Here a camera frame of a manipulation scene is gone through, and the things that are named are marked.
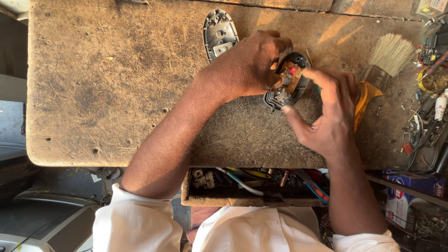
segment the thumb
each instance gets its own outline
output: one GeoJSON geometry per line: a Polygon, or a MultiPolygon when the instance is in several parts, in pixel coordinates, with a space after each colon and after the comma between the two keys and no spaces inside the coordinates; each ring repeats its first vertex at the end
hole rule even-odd
{"type": "Polygon", "coordinates": [[[286,105],[281,108],[284,115],[288,119],[291,128],[296,133],[297,140],[302,143],[305,141],[308,133],[310,132],[310,126],[303,120],[297,110],[291,105],[286,105]]]}

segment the dust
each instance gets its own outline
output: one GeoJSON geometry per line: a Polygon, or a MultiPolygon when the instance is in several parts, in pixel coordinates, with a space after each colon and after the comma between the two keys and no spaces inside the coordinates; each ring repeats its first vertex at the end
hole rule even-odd
{"type": "Polygon", "coordinates": [[[431,75],[423,79],[422,83],[427,90],[440,92],[448,85],[448,71],[440,66],[431,75]]]}

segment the red wire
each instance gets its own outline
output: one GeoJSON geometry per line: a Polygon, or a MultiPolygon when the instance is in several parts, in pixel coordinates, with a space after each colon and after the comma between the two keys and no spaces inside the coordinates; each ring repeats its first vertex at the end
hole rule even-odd
{"type": "Polygon", "coordinates": [[[425,160],[425,157],[424,157],[424,156],[422,156],[422,160],[423,160],[423,163],[425,163],[426,165],[429,165],[429,164],[428,164],[428,162],[426,162],[426,160],[425,160]]]}
{"type": "Polygon", "coordinates": [[[385,219],[386,219],[388,222],[390,222],[392,225],[394,225],[396,228],[398,228],[398,229],[400,229],[401,231],[407,233],[408,235],[411,235],[411,236],[413,236],[413,237],[415,237],[415,238],[419,238],[419,239],[421,239],[421,240],[423,240],[423,241],[425,241],[425,242],[435,243],[435,244],[438,244],[438,245],[443,246],[443,247],[445,247],[445,248],[448,248],[447,246],[445,246],[445,245],[443,245],[443,244],[441,244],[441,243],[438,243],[438,242],[435,242],[435,241],[426,240],[426,239],[420,238],[420,237],[418,237],[418,236],[415,236],[415,235],[413,235],[413,234],[411,234],[411,233],[408,233],[406,230],[402,229],[400,226],[398,226],[397,224],[395,224],[394,222],[392,222],[390,219],[388,219],[388,218],[386,218],[386,217],[385,217],[385,219]]]}

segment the wooden workbench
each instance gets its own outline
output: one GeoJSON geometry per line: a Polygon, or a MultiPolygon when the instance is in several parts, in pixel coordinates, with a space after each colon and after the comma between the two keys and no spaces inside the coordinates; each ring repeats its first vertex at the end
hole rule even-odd
{"type": "MultiPolygon", "coordinates": [[[[231,14],[240,39],[256,30],[276,29],[292,39],[295,51],[308,48],[315,66],[357,77],[380,36],[398,33],[420,44],[424,31],[421,22],[201,1],[152,0],[119,8],[111,0],[31,0],[30,159],[46,166],[127,166],[194,75],[208,65],[202,25],[214,8],[231,14]],[[109,56],[114,58],[106,62],[109,56]]],[[[369,168],[405,162],[396,149],[409,115],[394,97],[398,88],[411,86],[408,75],[387,87],[361,122],[357,141],[369,168]],[[378,103],[387,109],[379,117],[378,103]],[[392,138],[398,141],[394,146],[388,143],[392,138]]],[[[411,95],[404,90],[402,97],[411,95]]],[[[295,106],[308,122],[315,120],[321,113],[316,89],[295,106]]],[[[221,107],[194,142],[190,165],[323,167],[320,155],[297,142],[284,115],[270,111],[261,96],[221,107]]]]}

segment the electronic component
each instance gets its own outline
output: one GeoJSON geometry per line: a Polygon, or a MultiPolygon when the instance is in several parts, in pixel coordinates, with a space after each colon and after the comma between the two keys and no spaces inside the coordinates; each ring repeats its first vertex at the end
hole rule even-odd
{"type": "Polygon", "coordinates": [[[240,41],[232,18],[221,9],[214,9],[209,12],[204,21],[203,35],[205,50],[210,63],[240,41]]]}
{"type": "Polygon", "coordinates": [[[213,172],[209,170],[204,174],[201,168],[196,168],[193,170],[194,182],[192,185],[198,189],[199,187],[203,187],[205,189],[215,188],[215,180],[213,178],[213,172]]]}
{"type": "Polygon", "coordinates": [[[287,55],[275,71],[280,75],[281,82],[264,94],[264,102],[276,110],[296,103],[310,83],[308,78],[302,77],[302,69],[305,67],[310,67],[310,64],[301,53],[293,52],[287,55]]]}

